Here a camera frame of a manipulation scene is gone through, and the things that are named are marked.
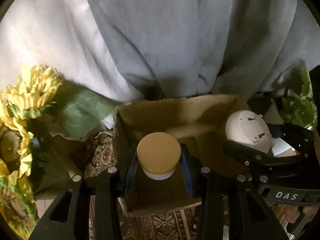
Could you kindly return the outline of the person's hand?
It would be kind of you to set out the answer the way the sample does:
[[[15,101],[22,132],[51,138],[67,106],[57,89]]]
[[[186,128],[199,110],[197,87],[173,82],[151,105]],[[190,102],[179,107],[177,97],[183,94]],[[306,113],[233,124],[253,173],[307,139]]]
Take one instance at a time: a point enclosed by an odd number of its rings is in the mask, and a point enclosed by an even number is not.
[[[319,203],[312,206],[305,206],[303,213],[312,218],[316,215],[319,209]],[[298,206],[287,205],[284,208],[284,218],[288,223],[295,223],[296,219],[300,216],[300,211]]]

